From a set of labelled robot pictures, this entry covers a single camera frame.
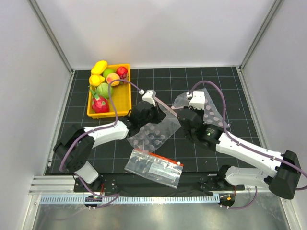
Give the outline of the pink polka dot zip bag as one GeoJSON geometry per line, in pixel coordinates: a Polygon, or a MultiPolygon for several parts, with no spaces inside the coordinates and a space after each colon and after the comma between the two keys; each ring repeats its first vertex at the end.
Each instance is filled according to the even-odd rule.
{"type": "MultiPolygon", "coordinates": [[[[218,112],[208,91],[206,89],[198,89],[194,91],[203,91],[205,94],[206,100],[204,110],[196,110],[204,123],[216,125],[220,128],[225,125],[225,127],[228,128],[229,124],[226,121],[223,121],[223,117],[218,112]]],[[[128,142],[135,149],[154,152],[160,148],[175,132],[177,132],[178,129],[181,128],[177,119],[177,113],[184,108],[189,108],[187,92],[177,96],[171,107],[166,105],[157,97],[155,97],[155,101],[158,103],[161,110],[166,113],[166,118],[158,124],[146,124],[140,128],[138,134],[128,138],[128,142]]]]}

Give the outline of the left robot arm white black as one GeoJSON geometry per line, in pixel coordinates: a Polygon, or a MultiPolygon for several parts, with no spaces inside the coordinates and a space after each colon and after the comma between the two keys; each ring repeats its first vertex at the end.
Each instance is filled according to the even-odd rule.
{"type": "Polygon", "coordinates": [[[124,117],[101,126],[72,125],[54,146],[54,153],[61,159],[59,170],[77,175],[91,192],[101,188],[98,171],[88,162],[93,148],[115,140],[135,136],[145,125],[159,124],[166,114],[159,105],[140,102],[124,117]]]}

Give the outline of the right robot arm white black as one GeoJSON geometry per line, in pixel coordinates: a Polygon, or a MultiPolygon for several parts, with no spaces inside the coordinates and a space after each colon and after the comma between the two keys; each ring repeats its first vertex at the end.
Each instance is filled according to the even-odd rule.
{"type": "Polygon", "coordinates": [[[192,143],[252,165],[252,168],[223,165],[216,177],[216,184],[220,189],[250,185],[267,188],[284,199],[294,198],[301,176],[296,153],[290,150],[285,153],[271,151],[244,141],[224,132],[221,126],[205,123],[198,112],[189,108],[180,110],[177,118],[185,138],[192,143]]]}

